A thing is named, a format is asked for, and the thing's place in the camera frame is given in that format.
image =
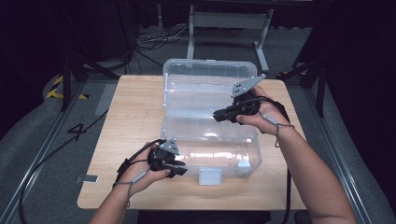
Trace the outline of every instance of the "clear plastic container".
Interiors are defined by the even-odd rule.
[[[233,103],[233,84],[257,76],[248,62],[171,59],[163,68],[162,138],[175,138],[189,171],[200,177],[248,177],[262,163],[254,127],[216,122],[213,112]]]

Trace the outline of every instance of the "cable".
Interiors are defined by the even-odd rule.
[[[133,165],[135,163],[138,163],[138,162],[141,162],[141,161],[148,161],[148,160],[133,161],[133,162],[131,162],[131,165]]]
[[[118,64],[115,64],[115,65],[111,65],[111,66],[109,66],[109,67],[104,67],[105,69],[107,69],[107,70],[109,70],[109,71],[113,71],[113,70],[116,70],[116,69],[118,69],[118,68],[121,68],[121,67],[123,67],[123,66],[126,66],[126,64],[127,63],[129,63],[130,61],[131,61],[131,57],[125,57],[125,59],[124,60],[121,60],[120,61],[120,63],[118,63]],[[97,72],[97,70],[96,69],[94,69],[94,68],[92,68],[92,67],[86,67],[86,66],[84,66],[84,68],[85,68],[85,70],[87,70],[87,71],[89,71],[89,72]]]
[[[146,145],[144,145],[142,148],[140,148],[131,158],[129,158],[129,162],[131,162],[131,161],[133,161],[134,160],[134,158],[136,158],[140,153],[142,153],[144,150],[146,150],[148,147],[151,147],[152,145],[154,145],[154,144],[156,144],[156,143],[159,143],[159,144],[162,144],[162,143],[164,143],[165,141],[164,140],[162,140],[162,139],[157,139],[157,140],[154,140],[154,141],[152,141],[152,142],[150,142],[150,143],[148,143],[148,144],[146,144]]]
[[[154,63],[158,64],[159,66],[163,67],[163,65],[162,65],[162,64],[160,64],[160,63],[157,63],[156,61],[154,61],[154,60],[153,60],[153,59],[151,59],[150,57],[148,57],[148,56],[146,56],[145,54],[143,54],[142,52],[140,52],[140,50],[136,49],[135,51],[136,51],[137,53],[139,53],[140,55],[142,55],[143,57],[145,57],[145,58],[149,59],[150,61],[152,61],[152,62],[154,62]]]
[[[143,178],[148,173],[148,171],[149,171],[149,168],[146,171],[144,171],[144,172],[140,173],[139,175],[137,175],[131,181],[129,181],[129,182],[116,182],[116,183],[113,184],[113,186],[129,184],[128,191],[126,192],[126,198],[129,199],[129,192],[131,191],[132,185],[134,183],[136,183],[137,181],[139,181],[141,178]],[[128,200],[128,204],[126,205],[126,207],[130,207],[130,201],[129,200]]]
[[[51,153],[46,156],[41,162],[39,162],[35,168],[30,172],[30,174],[27,176],[27,178],[23,181],[22,183],[22,189],[21,189],[21,195],[20,195],[20,202],[19,202],[19,214],[20,214],[20,219],[21,219],[21,223],[25,224],[26,219],[24,217],[24,213],[23,213],[23,198],[24,198],[24,192],[26,190],[27,184],[30,182],[32,176],[35,174],[35,171],[41,167],[41,165],[44,164],[45,161],[49,160],[53,155],[55,155],[57,152],[59,152],[62,148],[64,148],[67,144],[71,143],[73,140],[75,140],[76,138],[78,138],[80,135],[82,135],[83,133],[87,132],[94,124],[96,124],[102,117],[105,116],[105,114],[107,113],[107,111],[105,111],[98,119],[96,119],[92,124],[90,124],[87,128],[85,128],[84,130],[81,130],[79,133],[77,133],[75,136],[73,136],[72,138],[70,138],[69,140],[65,141],[64,143],[62,143],[59,147],[55,148],[53,151],[51,151]]]
[[[137,67],[139,68],[139,75],[141,75],[142,74],[142,67],[140,66],[140,62],[139,62],[139,60],[136,58],[136,56],[134,56],[134,58],[136,59],[136,61],[137,61]],[[129,64],[128,64],[128,68],[129,68],[129,72],[132,74],[132,72],[131,72],[131,67],[129,66]]]
[[[153,49],[160,49],[164,45],[169,44],[169,43],[175,43],[180,39],[188,40],[186,38],[183,38],[184,34],[187,33],[189,26],[186,26],[185,28],[175,31],[171,33],[171,31],[167,32],[167,35],[162,35],[164,32],[160,32],[159,35],[153,37],[151,33],[143,33],[141,35],[149,35],[149,38],[147,37],[138,37],[136,39],[136,49],[139,50],[153,50]],[[142,44],[149,44],[151,43],[150,47],[147,46],[142,46]]]
[[[269,99],[270,101],[268,101],[269,98],[267,97],[263,97],[262,96],[262,101],[266,101],[271,103],[271,99]],[[260,110],[259,113],[262,115],[262,118],[265,119],[266,121],[270,122],[271,124],[276,126],[276,142],[275,142],[275,147],[279,147],[277,145],[278,143],[278,137],[279,137],[279,126],[285,126],[285,127],[292,127],[294,128],[294,125],[291,124],[281,124],[278,123],[276,121],[276,119],[272,118],[271,116],[267,115],[267,114],[263,114]],[[287,116],[284,116],[285,119],[290,123],[290,119]],[[285,216],[283,217],[283,221],[282,224],[287,224],[288,223],[288,219],[289,219],[289,215],[290,215],[290,202],[291,202],[291,173],[289,171],[287,171],[287,176],[286,176],[286,210],[285,210]]]

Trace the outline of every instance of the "table top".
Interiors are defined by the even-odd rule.
[[[285,84],[265,79],[259,85],[286,107],[291,123],[304,136]],[[99,207],[124,159],[161,138],[163,119],[163,77],[122,76],[87,172],[99,178],[97,183],[83,184],[79,207]],[[134,195],[130,208],[284,210],[287,166],[279,148],[274,147],[275,141],[274,136],[259,133],[262,165],[249,178],[224,178],[219,186],[200,186],[198,178],[165,178]],[[294,183],[290,209],[305,209]]]

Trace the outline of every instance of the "metal stand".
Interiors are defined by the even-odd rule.
[[[187,59],[193,59],[194,55],[194,27],[261,29],[261,38],[259,41],[254,42],[254,48],[256,50],[257,57],[259,58],[262,72],[268,72],[268,64],[262,51],[262,45],[265,37],[267,36],[273,13],[273,9],[269,9],[267,14],[199,12],[195,11],[195,6],[191,6],[189,20],[190,37],[187,49]]]
[[[322,118],[323,115],[323,100],[324,90],[326,87],[326,65],[320,62],[304,63],[288,73],[280,73],[276,78],[286,81],[291,77],[301,74],[306,71],[300,85],[303,89],[310,89],[318,79],[318,92],[317,92],[317,110]]]
[[[109,70],[102,67],[100,64],[89,60],[82,55],[67,53],[64,57],[62,64],[62,75],[64,76],[64,103],[62,105],[61,111],[65,111],[71,102],[71,74],[73,74],[77,82],[85,82],[88,79],[88,74],[83,67],[84,63],[88,64],[94,70],[104,74],[107,77],[110,77],[112,79],[120,78],[120,76],[110,72]]]

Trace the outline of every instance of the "black cable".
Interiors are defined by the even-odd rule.
[[[162,144],[162,143],[164,143],[165,141],[164,140],[162,140],[162,139],[157,139],[157,140],[154,140],[154,141],[152,141],[152,142],[150,142],[150,143],[147,143],[146,145],[144,145],[142,148],[140,148],[131,158],[129,158],[129,162],[131,162],[131,161],[133,161],[134,160],[134,158],[136,158],[140,153],[142,153],[144,150],[146,150],[148,147],[151,147],[152,145],[154,145],[154,144],[156,144],[156,143],[159,143],[159,144]]]
[[[115,64],[115,65],[111,65],[109,67],[104,67],[104,68],[106,70],[113,71],[113,70],[116,70],[116,69],[121,68],[123,66],[126,66],[126,64],[129,63],[131,61],[131,59],[132,59],[131,57],[125,57],[125,59],[121,60],[120,63]],[[98,72],[96,69],[91,68],[91,67],[84,67],[84,69],[89,71],[89,72]]]
[[[286,183],[286,211],[285,211],[285,216],[283,217],[282,224],[287,224],[288,219],[289,219],[289,214],[290,214],[290,201],[291,201],[291,174],[288,169],[288,174],[287,174],[287,183]]]
[[[142,67],[140,66],[140,62],[139,62],[139,60],[136,58],[136,56],[134,56],[134,54],[132,54],[132,56],[136,59],[136,61],[137,61],[137,67],[139,68],[139,75],[141,75],[142,74],[142,72],[143,72],[143,70],[142,70]],[[131,67],[129,66],[129,64],[128,64],[128,68],[129,68],[129,72],[132,74],[132,72],[131,72]]]
[[[149,59],[150,61],[152,61],[152,62],[158,64],[159,66],[163,67],[163,64],[157,63],[156,61],[154,61],[154,60],[151,59],[150,57],[148,57],[148,56],[146,56],[145,54],[143,54],[142,52],[140,52],[140,50],[135,49],[135,51],[136,51],[137,53],[139,53],[140,55],[142,55],[143,57],[145,57],[145,58]]]
[[[96,71],[106,75],[107,77],[110,77],[112,79],[119,79],[120,76],[118,76],[117,74],[114,74],[110,71],[108,71],[107,69],[105,69],[104,67],[102,67],[102,65],[89,60],[88,58],[85,58],[84,56],[75,53],[74,56],[76,56],[76,59],[79,59],[80,61],[86,63],[87,65],[89,65],[90,67],[92,67],[93,69],[95,69]]]
[[[271,98],[268,98],[268,97],[266,97],[266,96],[258,96],[258,97],[256,97],[256,98],[248,99],[248,100],[244,101],[244,104],[250,104],[250,103],[255,103],[255,102],[262,102],[262,101],[268,102],[268,103],[270,103],[270,104],[273,104],[273,103],[275,102],[274,100],[272,100]]]
[[[115,0],[114,3],[116,5],[117,15],[118,15],[119,20],[120,20],[122,36],[124,38],[124,41],[125,41],[125,44],[126,44],[126,48],[128,49],[128,51],[132,51],[132,47],[131,47],[131,44],[129,42],[128,35],[126,33],[126,30],[125,30],[125,23],[124,23],[124,20],[122,19],[122,15],[121,15],[121,11],[120,11],[120,2]]]
[[[133,164],[135,164],[135,163],[138,163],[138,162],[141,162],[141,161],[149,161],[149,160],[133,161],[133,162],[131,162],[131,165],[133,165]]]
[[[85,51],[86,55],[88,56],[88,58],[89,58],[91,61],[94,62],[94,59],[92,58],[91,54],[88,52],[87,48],[85,47],[84,42],[82,41],[81,36],[78,34],[78,31],[76,30],[76,27],[74,26],[73,22],[70,20],[70,17],[69,17],[69,15],[67,14],[66,9],[64,8],[64,4],[61,2],[61,0],[58,0],[58,4],[59,4],[59,6],[61,7],[62,12],[63,12],[64,15],[66,16],[67,21],[69,22],[70,27],[72,28],[73,32],[75,33],[75,35],[76,35],[76,37],[77,37],[77,39],[78,39],[79,44],[80,44],[80,45],[82,46],[82,48],[84,49],[84,51]],[[117,10],[118,10],[119,19],[120,19],[120,23],[121,23],[121,27],[122,27],[122,33],[123,33],[123,37],[124,37],[125,42],[126,42],[126,45],[127,45],[127,49],[128,49],[129,51],[131,51],[131,47],[130,47],[130,44],[129,44],[128,39],[127,39],[127,37],[126,37],[125,30],[124,30],[123,21],[122,21],[122,18],[120,17],[120,9],[119,9],[119,6],[116,5],[116,8],[117,8]],[[115,69],[118,69],[118,68],[123,67],[123,66],[124,66],[126,63],[128,63],[129,61],[131,61],[131,58],[128,58],[128,60],[121,61],[120,64],[116,64],[116,65],[113,65],[113,66],[106,67],[105,69],[107,69],[107,70],[109,70],[109,71],[112,71],[112,70],[115,70]],[[87,67],[84,67],[84,68],[85,68],[87,71],[98,71],[98,70],[95,69],[95,68],[87,68]]]
[[[64,143],[62,143],[59,147],[55,148],[53,151],[51,151],[51,153],[46,156],[41,162],[39,162],[35,168],[33,168],[33,170],[30,172],[30,174],[28,176],[26,176],[26,179],[23,181],[22,183],[22,188],[21,188],[21,195],[20,195],[20,202],[19,202],[19,214],[20,214],[20,219],[21,219],[21,223],[25,224],[26,219],[24,217],[24,213],[23,213],[23,197],[24,197],[24,192],[26,190],[27,184],[30,182],[32,176],[35,174],[35,171],[41,167],[41,165],[44,164],[45,161],[47,161],[48,159],[50,159],[53,155],[55,155],[57,152],[59,152],[62,148],[64,148],[67,144],[71,143],[73,140],[75,140],[76,138],[78,138],[80,135],[82,135],[83,133],[87,132],[87,130],[89,130],[94,124],[96,124],[102,117],[105,116],[105,114],[107,113],[107,111],[105,111],[98,119],[96,119],[92,124],[90,124],[87,128],[85,128],[84,130],[81,130],[81,132],[77,133],[75,136],[73,136],[72,138],[70,138],[69,140],[65,141]]]
[[[132,60],[132,53],[131,52],[126,53],[124,56],[122,56],[121,60],[123,62],[126,62],[124,64],[124,74],[127,74],[127,71],[126,71],[127,67],[129,68],[129,74],[132,74],[131,68],[129,67],[129,62]]]
[[[180,39],[183,39],[182,36],[184,36],[187,31],[188,31],[188,26],[181,29],[174,31],[171,33],[171,31],[168,31],[167,35],[162,35],[163,32],[161,32],[159,35],[153,37],[151,33],[143,33],[143,35],[150,35],[150,38],[140,38],[138,37],[137,40],[140,40],[139,42],[136,41],[136,45],[140,50],[153,50],[153,49],[160,49],[164,45],[169,44],[169,43],[175,43],[179,41]],[[150,47],[142,46],[144,44],[150,43]]]

